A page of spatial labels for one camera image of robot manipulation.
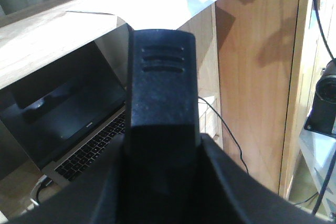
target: keyboard key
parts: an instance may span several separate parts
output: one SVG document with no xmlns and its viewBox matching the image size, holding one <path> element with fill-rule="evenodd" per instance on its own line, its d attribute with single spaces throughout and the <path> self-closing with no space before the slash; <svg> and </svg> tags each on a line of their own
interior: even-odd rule
<svg viewBox="0 0 336 224">
<path fill-rule="evenodd" d="M 68 179 L 68 178 L 70 178 L 73 174 L 75 174 L 75 171 L 72 170 L 72 169 L 70 169 L 69 171 L 67 171 L 67 172 L 63 175 L 63 177 L 66 178 L 66 179 Z"/>
<path fill-rule="evenodd" d="M 95 141 L 96 143 L 99 143 L 102 141 L 104 138 L 101 137 L 100 135 L 96 135 L 92 140 Z"/>
<path fill-rule="evenodd" d="M 69 181 L 73 181 L 75 178 L 77 178 L 79 175 L 81 174 L 81 172 L 75 172 L 75 174 L 73 174 L 70 178 Z"/>
<path fill-rule="evenodd" d="M 80 152 L 78 155 L 77 155 L 78 158 L 82 159 L 85 157 L 85 153 L 84 152 Z"/>
<path fill-rule="evenodd" d="M 57 167 L 55 171 L 57 171 L 60 175 L 63 175 L 67 172 L 67 170 L 65 170 L 62 166 Z"/>
<path fill-rule="evenodd" d="M 84 151 L 85 153 L 88 153 L 89 151 L 91 151 L 91 148 L 88 146 L 88 145 L 84 145 L 82 148 L 81 148 L 82 151 Z"/>
<path fill-rule="evenodd" d="M 82 150 L 78 150 L 78 151 L 76 151 L 76 152 L 74 153 L 74 156 L 77 156 L 77 157 L 78 157 L 78 155 L 80 155 L 81 153 L 83 153 L 83 151 L 82 151 Z"/>
<path fill-rule="evenodd" d="M 86 157 L 84 157 L 84 158 L 82 158 L 82 159 L 79 161 L 79 163 L 83 165 L 83 164 L 85 164 L 87 161 L 88 161 L 88 159 L 87 159 Z"/>
<path fill-rule="evenodd" d="M 116 123 L 115 121 L 112 121 L 112 123 L 110 123 L 109 126 L 112 128 L 115 128 L 118 126 L 118 123 Z"/>
<path fill-rule="evenodd" d="M 58 171 L 58 173 L 60 175 L 64 175 L 66 172 L 67 172 L 67 170 L 65 170 L 65 169 L 61 169 L 61 170 Z"/>
<path fill-rule="evenodd" d="M 74 158 L 71 160 L 71 163 L 72 163 L 73 165 L 75 165 L 76 163 L 78 163 L 79 160 L 80 160 L 80 159 L 79 159 L 78 157 L 74 157 Z"/>
<path fill-rule="evenodd" d="M 67 163 L 66 165 L 64 165 L 64 169 L 65 170 L 69 170 L 70 168 L 72 168 L 73 164 L 72 163 Z"/>
<path fill-rule="evenodd" d="M 121 127 L 117 127 L 117 128 L 115 128 L 115 131 L 116 132 L 121 132 L 123 130 L 123 128 L 121 128 Z"/>
<path fill-rule="evenodd" d="M 103 148 L 105 145 L 106 145 L 106 143 L 101 142 L 101 143 L 99 143 L 97 146 L 98 146 L 99 148 Z"/>
<path fill-rule="evenodd" d="M 104 138 L 103 142 L 108 143 L 112 138 L 110 136 L 107 136 Z"/>
<path fill-rule="evenodd" d="M 67 165 L 67 164 L 69 164 L 69 163 L 70 163 L 69 160 L 65 160 L 65 161 L 62 163 L 62 165 L 65 166 L 65 165 Z"/>
<path fill-rule="evenodd" d="M 97 153 L 100 150 L 100 147 L 96 146 L 95 148 L 92 149 L 93 153 Z"/>
<path fill-rule="evenodd" d="M 94 148 L 98 143 L 96 141 L 90 141 L 90 143 L 88 143 L 88 145 L 91 147 L 91 148 Z"/>
<path fill-rule="evenodd" d="M 106 137 L 108 135 L 108 133 L 105 132 L 105 131 L 101 131 L 101 132 L 98 133 L 98 135 L 100 135 L 101 137 L 104 138 L 104 137 Z"/>
<path fill-rule="evenodd" d="M 94 156 L 94 153 L 92 152 L 89 152 L 88 154 L 86 154 L 86 158 L 92 158 Z"/>
<path fill-rule="evenodd" d="M 107 133 L 110 133 L 110 132 L 113 131 L 113 128 L 110 127 L 110 126 L 106 126 L 106 127 L 104 128 L 104 131 L 107 132 Z"/>
<path fill-rule="evenodd" d="M 92 157 L 92 159 L 93 159 L 93 160 L 96 160 L 99 156 L 100 156 L 100 154 L 99 154 L 99 153 L 96 153 L 96 154 Z"/>
<path fill-rule="evenodd" d="M 86 168 L 88 168 L 88 165 L 83 165 L 81 168 L 79 168 L 79 171 L 84 172 Z"/>
<path fill-rule="evenodd" d="M 81 168 L 82 167 L 82 165 L 81 164 L 76 164 L 76 165 L 74 165 L 73 167 L 72 167 L 72 169 L 74 169 L 74 170 L 78 170 L 79 168 Z"/>
<path fill-rule="evenodd" d="M 86 162 L 86 165 L 90 166 L 92 163 L 93 163 L 93 159 L 89 159 L 87 162 Z"/>
</svg>

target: wooden shelf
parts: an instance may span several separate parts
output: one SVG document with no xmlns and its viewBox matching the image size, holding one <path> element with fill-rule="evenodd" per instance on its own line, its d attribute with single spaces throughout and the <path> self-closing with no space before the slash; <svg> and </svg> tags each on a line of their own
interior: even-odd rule
<svg viewBox="0 0 336 224">
<path fill-rule="evenodd" d="M 92 1 L 50 0 L 0 19 L 0 89 L 125 24 L 74 12 Z"/>
</svg>

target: black plastic object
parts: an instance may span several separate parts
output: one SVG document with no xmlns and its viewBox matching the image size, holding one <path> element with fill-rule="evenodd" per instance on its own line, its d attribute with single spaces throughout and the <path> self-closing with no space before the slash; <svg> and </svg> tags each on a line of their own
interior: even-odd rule
<svg viewBox="0 0 336 224">
<path fill-rule="evenodd" d="M 139 30 L 131 33 L 129 47 L 123 219 L 176 223 L 200 144 L 195 38 L 176 30 Z"/>
<path fill-rule="evenodd" d="M 184 57 L 190 58 L 185 58 L 179 73 L 188 76 L 177 77 L 174 74 L 178 72 L 169 75 L 165 68 L 158 73 L 150 71 L 152 77 L 141 72 L 149 66 L 142 61 L 145 52 L 139 54 L 138 49 L 147 45 L 150 34 L 159 37 L 150 45 L 170 46 L 173 44 L 169 41 L 176 39 L 174 43 L 185 46 Z M 135 32 L 132 43 L 129 66 L 133 74 L 129 76 L 125 139 L 116 136 L 95 163 L 67 188 L 9 223 L 326 223 L 267 190 L 208 135 L 200 136 L 195 111 L 195 48 L 190 34 L 140 31 Z M 172 64 L 161 60 L 150 64 Z M 161 74 L 176 83 L 176 89 L 171 88 L 170 80 L 161 79 Z"/>
<path fill-rule="evenodd" d="M 119 215 L 122 209 L 117 198 L 123 188 L 120 176 L 124 173 L 121 168 L 124 169 L 126 161 L 122 144 L 123 137 L 115 137 L 102 156 L 75 182 L 36 210 L 9 224 L 125 223 Z M 176 222 L 147 223 L 331 223 L 298 209 L 267 190 L 242 171 L 206 134 L 202 134 L 197 156 L 194 183 L 181 218 Z M 134 219 L 132 223 L 144 222 Z"/>
<path fill-rule="evenodd" d="M 336 66 L 330 61 L 316 84 L 316 92 L 305 129 L 336 137 Z"/>
</svg>

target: wooden desk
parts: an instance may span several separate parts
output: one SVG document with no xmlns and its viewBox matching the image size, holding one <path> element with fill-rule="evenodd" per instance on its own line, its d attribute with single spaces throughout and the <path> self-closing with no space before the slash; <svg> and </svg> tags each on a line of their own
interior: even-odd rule
<svg viewBox="0 0 336 224">
<path fill-rule="evenodd" d="M 64 8 L 74 7 L 77 1 L 80 0 L 54 0 L 37 6 L 37 9 L 30 8 L 28 11 L 0 20 L 0 37 L 5 38 L 0 42 L 0 55 L 7 54 L 9 49 L 17 47 L 14 57 L 7 57 L 7 55 L 0 58 L 0 88 L 124 24 L 112 15 L 65 13 Z M 48 43 L 50 47 L 39 41 L 45 36 L 43 31 L 46 28 L 58 32 L 71 30 L 69 24 L 78 24 L 79 16 L 83 18 L 81 22 L 88 24 L 88 27 L 85 33 L 83 30 L 79 31 L 75 41 L 64 41 L 60 36 L 56 36 L 52 45 Z M 196 37 L 199 95 L 214 97 L 213 105 L 220 111 L 215 24 L 215 11 L 212 5 L 189 20 L 180 30 L 191 32 Z M 207 128 L 207 131 L 211 128 L 217 144 L 223 146 L 219 119 L 209 115 L 208 112 L 200 116 L 203 120 L 212 118 L 213 127 L 209 127 L 208 123 L 202 125 Z M 30 205 L 29 193 L 41 175 L 34 164 L 28 161 L 0 181 L 0 211 L 7 218 L 18 216 Z M 41 200 L 59 190 L 60 187 L 57 185 L 45 189 L 41 192 Z"/>
</svg>

